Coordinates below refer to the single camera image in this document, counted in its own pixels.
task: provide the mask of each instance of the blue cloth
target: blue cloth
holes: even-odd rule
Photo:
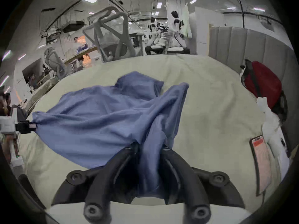
[[[134,71],[114,86],[69,92],[48,112],[33,113],[36,133],[53,151],[86,168],[103,166],[138,142],[140,192],[154,193],[160,150],[163,144],[173,146],[189,88],[181,83],[159,96],[162,86]]]

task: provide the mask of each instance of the chair backrest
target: chair backrest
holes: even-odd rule
[[[56,73],[59,80],[73,73],[59,58],[53,47],[45,50],[45,63]]]
[[[244,59],[267,66],[282,83],[288,115],[283,126],[291,149],[299,144],[299,65],[283,42],[257,31],[235,27],[210,28],[209,56],[240,73]]]
[[[124,12],[120,12],[115,7],[107,7],[98,13],[93,14],[88,17],[89,21],[91,21],[92,17],[100,16],[96,22],[92,23],[90,26],[85,27],[83,29],[83,34],[97,46],[99,52],[102,54],[102,61],[109,61],[109,56],[112,55],[114,60],[118,60],[120,56],[123,56],[124,51],[126,50],[124,46],[127,47],[127,50],[130,52],[130,56],[136,56],[136,52],[134,50],[133,44],[130,40],[129,36],[129,28],[128,28],[128,15]],[[119,33],[115,29],[108,26],[106,23],[112,20],[115,20],[119,17],[123,17],[123,33]],[[107,35],[103,35],[101,28],[105,28],[110,33]],[[90,29],[94,29],[94,39],[92,39],[89,35],[87,35],[87,31]]]

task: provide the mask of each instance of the white wall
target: white wall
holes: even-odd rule
[[[202,7],[195,7],[196,27],[197,27],[197,45],[198,55],[209,55],[210,24],[214,27],[224,26],[224,16]]]
[[[192,33],[192,38],[186,38],[186,45],[190,49],[190,54],[197,54],[197,25],[195,13],[189,14],[189,24]]]
[[[242,15],[241,14],[224,14],[224,21],[228,27],[243,27]],[[272,36],[279,41],[283,42],[287,46],[293,49],[292,44],[288,35],[286,34],[285,29],[278,22],[273,22],[272,27],[274,28],[274,32],[265,28],[259,21],[259,19],[253,15],[244,16],[245,28],[251,29],[257,32],[265,33],[269,36]]]
[[[196,49],[198,55],[208,55],[210,24],[214,27],[243,27],[241,14],[222,14],[202,7],[195,7],[195,13],[190,14],[189,20],[191,30],[192,24],[196,21],[196,33],[192,31],[193,37],[196,37],[196,48],[191,47],[190,49]],[[253,15],[245,15],[244,20],[245,28],[272,36],[293,49],[286,31],[279,23],[273,22],[274,31],[271,31],[266,29],[259,19]],[[190,46],[194,45],[194,40],[189,43]]]

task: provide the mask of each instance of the desk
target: desk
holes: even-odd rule
[[[92,46],[92,47],[90,47],[90,48],[88,48],[88,49],[86,49],[86,50],[83,50],[83,51],[79,52],[78,54],[72,56],[71,58],[67,59],[67,60],[64,62],[64,64],[67,65],[67,64],[71,63],[72,61],[74,61],[75,59],[78,59],[79,57],[81,57],[81,56],[83,56],[83,55],[85,55],[85,54],[87,54],[87,53],[89,53],[89,52],[95,51],[95,50],[97,50],[97,47],[96,47],[96,46]]]

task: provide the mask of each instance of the ceiling pipe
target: ceiling pipe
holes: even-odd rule
[[[223,12],[222,14],[242,14],[242,12]],[[283,25],[281,21],[279,21],[279,20],[277,20],[275,18],[266,16],[266,15],[256,14],[256,13],[250,13],[250,12],[244,12],[244,14],[253,15],[253,16],[257,16],[257,17],[265,17],[265,18],[268,18],[270,20],[273,20],[273,21],[278,22],[279,24]]]
[[[48,31],[50,29],[50,27],[63,15],[65,14],[68,10],[70,10],[72,7],[76,6],[78,3],[82,2],[82,0],[79,0],[77,2],[75,2],[74,4],[70,5],[66,10],[64,10],[50,25],[49,27],[46,29],[46,31]]]

